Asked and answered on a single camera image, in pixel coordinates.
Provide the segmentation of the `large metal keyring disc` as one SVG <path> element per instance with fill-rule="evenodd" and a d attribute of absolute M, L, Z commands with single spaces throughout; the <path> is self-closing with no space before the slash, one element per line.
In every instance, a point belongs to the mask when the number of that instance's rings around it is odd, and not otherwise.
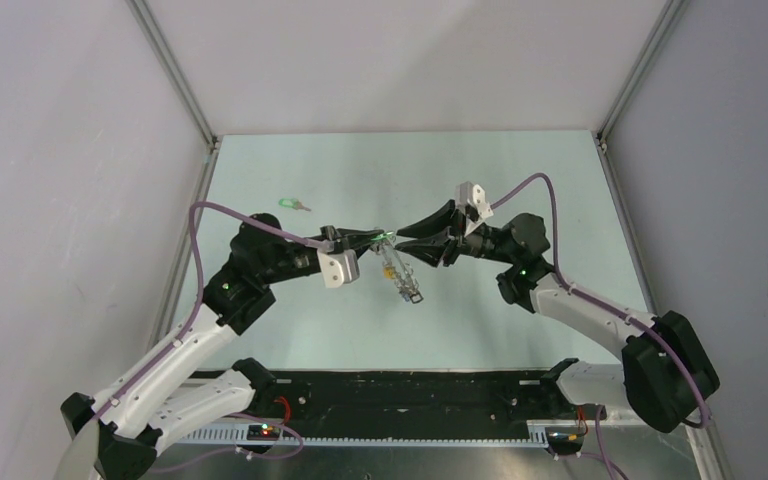
<path fill-rule="evenodd" d="M 424 300 L 412 267 L 399 256 L 392 238 L 374 245 L 371 250 L 380 257 L 384 276 L 394 284 L 398 295 L 406 303 L 416 305 Z M 395 275 L 392 278 L 385 274 L 386 266 L 395 268 Z"/>

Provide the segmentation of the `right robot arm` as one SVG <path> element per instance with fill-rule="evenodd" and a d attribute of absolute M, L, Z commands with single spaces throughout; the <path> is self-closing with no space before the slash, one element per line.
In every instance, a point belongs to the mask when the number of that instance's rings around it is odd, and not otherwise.
<path fill-rule="evenodd" d="M 564 418 L 579 405 L 632 411 L 649 427 L 670 433 L 700 414 L 721 381 L 691 322 L 682 314 L 634 310 L 562 279 L 545 254 L 550 248 L 542 217 L 521 213 L 501 227 L 468 227 L 471 208 L 448 201 L 435 213 L 398 230 L 396 249 L 432 267 L 462 256 L 507 265 L 497 286 L 503 300 L 553 319 L 589 338 L 616 358 L 614 364 L 571 360 L 559 366 L 540 394 L 543 409 Z"/>

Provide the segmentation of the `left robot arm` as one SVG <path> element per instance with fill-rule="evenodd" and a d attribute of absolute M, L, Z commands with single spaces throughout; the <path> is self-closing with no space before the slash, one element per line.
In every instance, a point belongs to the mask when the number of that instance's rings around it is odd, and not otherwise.
<path fill-rule="evenodd" d="M 281 228 L 270 214 L 244 215 L 212 202 L 202 208 L 240 221 L 229 259 L 210 279 L 191 245 L 197 295 L 189 316 L 110 386 L 94 395 L 73 393 L 61 405 L 72 443 L 55 476 L 140 479 L 170 446 L 190 433 L 245 410 L 264 416 L 276 403 L 274 377 L 253 358 L 212 382 L 176 396 L 204 361 L 239 338 L 275 302 L 275 283 L 319 274 L 329 288 L 359 276 L 358 259 L 386 237 L 380 229 L 325 226 L 303 237 Z"/>

